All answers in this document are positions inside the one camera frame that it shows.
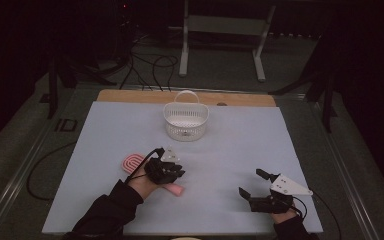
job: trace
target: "white table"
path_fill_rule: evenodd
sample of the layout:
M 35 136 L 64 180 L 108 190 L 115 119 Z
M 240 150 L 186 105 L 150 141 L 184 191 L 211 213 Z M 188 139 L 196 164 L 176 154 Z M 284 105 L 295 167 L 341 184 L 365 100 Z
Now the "white table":
M 256 235 L 273 232 L 268 214 L 252 213 L 238 187 L 253 196 L 269 195 L 270 182 L 256 168 L 283 173 L 306 186 L 282 114 L 276 107 L 209 106 L 207 132 L 196 142 L 177 142 L 165 132 L 163 104 L 95 102 L 43 227 L 44 233 L 70 231 L 92 202 L 108 194 L 127 174 L 121 161 L 132 153 L 146 155 L 171 145 L 185 175 L 176 183 L 181 197 L 158 189 L 125 226 L 126 235 Z M 322 227 L 313 201 L 308 208 L 310 232 Z M 300 203 L 297 207 L 304 210 Z

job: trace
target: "plastic basket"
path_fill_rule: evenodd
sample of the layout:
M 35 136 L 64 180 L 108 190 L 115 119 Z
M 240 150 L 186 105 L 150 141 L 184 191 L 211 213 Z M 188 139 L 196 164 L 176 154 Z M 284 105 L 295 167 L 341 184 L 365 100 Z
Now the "plastic basket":
M 197 102 L 177 102 L 178 97 L 183 94 L 194 95 Z M 206 105 L 199 103 L 199 98 L 194 92 L 189 90 L 179 92 L 174 98 L 174 102 L 164 106 L 164 118 L 168 135 L 181 142 L 200 139 L 205 133 L 209 112 Z

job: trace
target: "metal frame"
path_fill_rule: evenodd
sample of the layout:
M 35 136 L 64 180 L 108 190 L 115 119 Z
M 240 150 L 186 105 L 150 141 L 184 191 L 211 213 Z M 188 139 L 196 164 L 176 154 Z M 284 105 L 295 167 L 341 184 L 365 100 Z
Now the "metal frame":
M 335 140 L 332 135 L 330 135 L 327 131 L 320 118 L 322 115 L 322 110 L 317 102 L 309 102 L 310 110 L 313 114 L 313 117 L 316 119 L 317 128 L 320 130 L 320 133 L 324 135 L 326 145 L 331 152 L 332 155 L 332 163 L 335 166 L 336 172 L 339 176 L 339 179 L 344 188 L 345 194 L 348 197 L 349 203 L 354 211 L 355 217 L 360 225 L 361 231 L 367 240 L 378 240 L 379 235 L 376 230 L 376 227 L 373 223 L 372 218 L 370 217 L 367 207 L 364 204 L 364 201 L 358 191 L 358 188 L 354 184 L 354 180 L 349 173 L 344 159 L 336 145 Z
M 33 145 L 26 153 L 17 171 L 11 177 L 7 186 L 3 190 L 2 195 L 0 196 L 0 226 L 10 211 L 12 205 L 14 204 L 19 192 L 21 191 L 21 188 L 24 186 L 28 177 L 28 173 L 33 167 L 34 162 L 37 160 L 40 151 L 42 150 L 42 146 L 46 141 L 46 137 L 57 125 L 57 121 L 63 113 L 65 106 L 70 101 L 73 92 L 74 90 L 65 90 L 61 93 L 60 100 L 63 107 L 56 109 L 53 117 L 44 122 L 40 132 L 33 142 Z
M 257 48 L 252 51 L 252 57 L 254 59 L 258 81 L 265 82 L 266 76 L 261 62 L 261 52 L 263 51 L 264 43 L 269 33 L 270 23 L 275 9 L 276 6 L 271 6 L 267 18 L 264 20 L 198 16 L 189 15 L 189 0 L 185 0 L 183 47 L 180 58 L 179 75 L 185 77 L 188 72 L 189 31 L 256 35 L 260 36 L 261 40 Z

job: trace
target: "table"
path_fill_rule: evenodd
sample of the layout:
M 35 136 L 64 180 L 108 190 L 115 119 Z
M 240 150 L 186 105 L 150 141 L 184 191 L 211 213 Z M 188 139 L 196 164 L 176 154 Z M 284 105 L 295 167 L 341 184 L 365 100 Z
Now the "table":
M 154 192 L 138 208 L 135 221 L 126 225 L 125 234 L 196 236 L 273 232 L 268 214 L 250 212 L 248 203 L 238 193 L 238 187 L 243 187 L 254 196 L 269 195 L 270 183 L 255 175 L 256 168 L 272 173 L 281 171 L 306 186 L 273 98 L 197 93 L 210 109 L 207 132 L 198 141 L 184 143 L 170 139 L 164 129 L 163 103 L 171 102 L 175 94 L 125 90 L 104 90 L 99 94 L 67 166 L 44 233 L 71 230 L 98 196 L 109 193 L 119 178 L 127 177 L 120 168 L 124 156 L 136 152 L 147 154 L 161 144 L 172 146 L 181 158 L 186 174 L 176 183 L 183 185 L 185 191 L 178 198 L 164 189 Z M 300 199 L 308 208 L 306 228 L 321 232 L 311 197 Z

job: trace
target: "wire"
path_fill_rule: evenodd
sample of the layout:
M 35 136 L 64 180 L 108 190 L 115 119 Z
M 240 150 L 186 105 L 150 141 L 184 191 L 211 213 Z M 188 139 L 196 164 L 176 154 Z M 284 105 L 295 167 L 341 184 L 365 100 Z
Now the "wire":
M 122 70 L 123 68 L 126 67 L 126 63 L 123 62 L 122 60 L 116 61 L 116 65 L 113 67 L 109 67 L 107 69 L 102 69 L 102 70 L 92 70 L 94 73 L 99 74 L 99 75 L 111 75 L 116 73 L 119 70 Z
M 147 56 L 156 56 L 157 59 L 154 60 L 154 62 L 150 62 L 142 57 L 140 57 L 139 55 L 147 55 Z M 176 64 L 179 62 L 179 60 L 177 59 L 177 57 L 175 56 L 172 56 L 172 55 L 161 55 L 161 54 L 144 54 L 144 53 L 133 53 L 133 57 L 145 62 L 145 63 L 148 63 L 150 65 L 152 65 L 152 76 L 153 76 L 153 79 L 154 79 L 154 82 L 157 84 L 157 86 L 160 88 L 161 91 L 163 91 L 163 88 L 161 87 L 161 84 L 160 82 L 158 81 L 156 75 L 155 75 L 155 70 L 157 67 L 159 68 L 171 68 L 171 72 L 170 72 L 170 76 L 168 77 L 167 79 L 167 88 L 169 89 L 169 91 L 171 91 L 171 88 L 170 88 L 170 81 L 173 77 L 173 73 L 174 73 L 174 66 L 176 66 Z M 159 65 L 158 62 L 161 61 L 162 59 L 167 59 L 168 61 L 170 61 L 170 64 L 166 64 L 166 65 Z
M 148 175 L 148 174 L 145 173 L 145 174 L 142 174 L 142 175 L 139 175 L 139 176 L 136 176 L 136 177 L 132 177 L 132 178 L 130 178 L 130 180 L 133 180 L 133 179 L 136 179 L 136 178 L 140 178 L 140 177 L 144 177 L 146 175 Z
M 157 152 L 157 149 L 154 149 L 152 150 L 150 153 L 148 153 L 148 155 L 146 155 L 146 157 L 142 160 L 142 162 L 135 168 L 135 170 L 126 178 L 126 180 L 124 181 L 124 184 L 127 184 L 129 183 L 129 181 L 133 178 L 133 176 L 136 174 L 137 171 L 139 171 L 139 169 L 142 167 L 142 165 L 147 162 L 148 158 L 151 157 L 152 154 L 156 153 Z
M 296 200 L 298 200 L 298 201 L 304 206 L 305 214 L 304 214 L 304 217 L 302 217 L 302 220 L 304 220 L 305 217 L 307 217 L 307 206 L 304 204 L 304 202 L 303 202 L 301 199 L 299 199 L 299 198 L 297 198 L 297 197 L 293 197 L 293 198 L 296 199 Z
M 130 69 L 129 69 L 129 72 L 127 72 L 127 75 L 124 77 L 123 81 L 121 81 L 121 84 L 120 84 L 120 88 L 119 89 L 122 89 L 124 84 L 126 83 L 127 81 L 127 78 L 129 78 L 130 74 L 132 73 L 132 70 L 133 70 L 133 58 L 129 57 L 129 60 L 131 60 L 132 62 L 130 63 Z
M 290 206 L 291 209 L 293 209 L 295 212 L 298 213 L 299 217 L 301 218 L 301 220 L 303 221 L 304 220 L 304 217 L 302 216 L 302 212 L 301 210 L 299 210 L 298 208 L 294 207 L 294 206 Z
M 135 68 L 133 68 L 133 71 L 137 74 L 139 83 L 142 84 L 142 90 L 146 85 L 151 91 L 153 91 L 152 87 L 140 76 L 139 72 Z
M 27 189 L 27 192 L 28 192 L 33 198 L 36 198 L 36 199 L 38 199 L 38 200 L 43 200 L 43 201 L 51 201 L 51 200 L 54 200 L 54 198 L 41 197 L 41 196 L 35 194 L 35 193 L 31 190 L 31 188 L 30 188 L 31 177 L 32 177 L 32 175 L 33 175 L 34 170 L 37 168 L 37 166 L 39 166 L 39 164 L 40 164 L 41 162 L 43 162 L 43 160 L 45 160 L 47 157 L 51 156 L 52 154 L 54 154 L 54 153 L 56 153 L 56 152 L 58 152 L 58 151 L 60 151 L 60 150 L 62 150 L 62 149 L 64 149 L 64 148 L 67 148 L 67 147 L 69 147 L 69 146 L 71 146 L 71 145 L 74 145 L 74 144 L 76 144 L 76 143 L 77 143 L 77 141 L 68 143 L 68 144 L 66 144 L 66 145 L 64 145 L 64 146 L 62 146 L 62 147 L 59 147 L 59 148 L 57 148 L 57 149 L 55 149 L 55 150 L 53 150 L 53 151 L 51 151 L 51 152 L 45 154 L 43 157 L 41 157 L 39 160 L 37 160 L 37 162 L 33 165 L 33 168 L 32 168 L 32 170 L 30 170 L 29 176 L 27 177 L 27 181 L 26 181 L 26 189 Z
M 317 198 L 320 199 L 320 201 L 322 201 L 322 203 L 326 206 L 327 210 L 329 210 L 330 214 L 331 214 L 332 217 L 333 217 L 333 220 L 335 220 L 336 227 L 338 228 L 339 239 L 341 240 L 341 239 L 342 239 L 342 231 L 341 231 L 341 227 L 339 226 L 338 219 L 336 218 L 335 214 L 333 214 L 332 209 L 330 209 L 330 207 L 329 207 L 329 206 L 327 205 L 327 203 L 323 200 L 323 198 L 320 197 L 319 194 L 317 194 L 313 189 L 310 189 L 310 190 L 313 191 L 314 195 L 316 195 Z

